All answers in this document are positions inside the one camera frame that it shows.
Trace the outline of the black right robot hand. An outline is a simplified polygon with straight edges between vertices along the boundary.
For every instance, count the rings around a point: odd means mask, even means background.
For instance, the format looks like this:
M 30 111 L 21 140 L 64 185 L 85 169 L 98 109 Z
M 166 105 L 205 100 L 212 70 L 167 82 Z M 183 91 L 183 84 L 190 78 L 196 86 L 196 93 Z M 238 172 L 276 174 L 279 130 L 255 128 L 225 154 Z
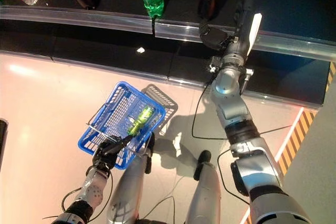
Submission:
M 202 20 L 198 29 L 199 37 L 202 43 L 210 49 L 222 51 L 225 55 L 239 54 L 246 59 L 253 45 L 249 35 L 254 15 L 254 0 L 238 0 L 234 13 L 236 27 L 232 35 L 211 27 L 206 20 Z

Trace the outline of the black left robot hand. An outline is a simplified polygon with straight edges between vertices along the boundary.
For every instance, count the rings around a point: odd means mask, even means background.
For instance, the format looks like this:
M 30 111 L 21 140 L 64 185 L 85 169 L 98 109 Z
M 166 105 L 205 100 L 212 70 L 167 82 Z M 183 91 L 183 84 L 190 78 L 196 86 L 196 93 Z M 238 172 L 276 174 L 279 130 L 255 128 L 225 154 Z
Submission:
M 106 139 L 98 145 L 93 158 L 92 164 L 99 170 L 109 171 L 114 168 L 118 153 L 126 147 L 126 145 L 133 139 L 132 135 L 125 138 L 112 136 L 112 139 Z

